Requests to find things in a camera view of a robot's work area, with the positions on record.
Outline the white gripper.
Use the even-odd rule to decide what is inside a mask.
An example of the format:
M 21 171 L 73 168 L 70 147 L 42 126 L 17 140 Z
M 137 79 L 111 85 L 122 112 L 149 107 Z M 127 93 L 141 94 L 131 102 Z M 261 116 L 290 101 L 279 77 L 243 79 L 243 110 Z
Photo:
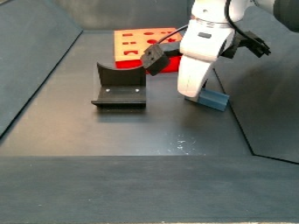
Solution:
M 235 31 L 227 23 L 191 19 L 181 42 L 178 91 L 195 97 L 222 53 L 230 48 Z

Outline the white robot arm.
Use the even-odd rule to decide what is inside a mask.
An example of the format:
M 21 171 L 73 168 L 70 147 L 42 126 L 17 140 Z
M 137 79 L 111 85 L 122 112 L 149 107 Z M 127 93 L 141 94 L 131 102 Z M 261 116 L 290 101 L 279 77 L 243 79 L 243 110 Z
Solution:
M 233 47 L 237 34 L 254 46 L 258 56 L 271 53 L 265 41 L 251 38 L 237 26 L 251 6 L 271 13 L 291 32 L 299 32 L 299 0 L 195 0 L 181 42 L 178 91 L 183 95 L 199 94 L 213 64 Z

